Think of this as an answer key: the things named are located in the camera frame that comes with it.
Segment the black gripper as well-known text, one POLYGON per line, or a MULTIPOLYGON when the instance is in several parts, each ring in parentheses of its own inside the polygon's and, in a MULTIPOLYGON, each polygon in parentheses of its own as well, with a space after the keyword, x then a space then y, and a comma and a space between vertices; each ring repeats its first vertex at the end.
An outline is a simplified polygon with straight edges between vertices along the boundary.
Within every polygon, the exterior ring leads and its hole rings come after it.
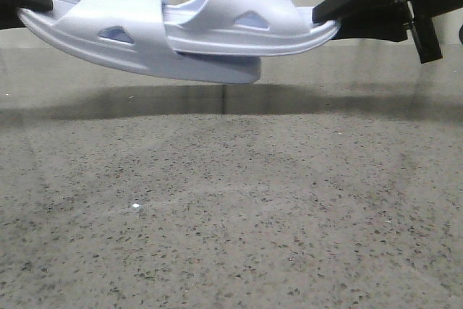
POLYGON ((462 0, 325 0, 313 9, 313 22, 341 21, 334 40, 405 41, 407 31, 422 63, 442 58, 433 18, 462 8, 462 0))

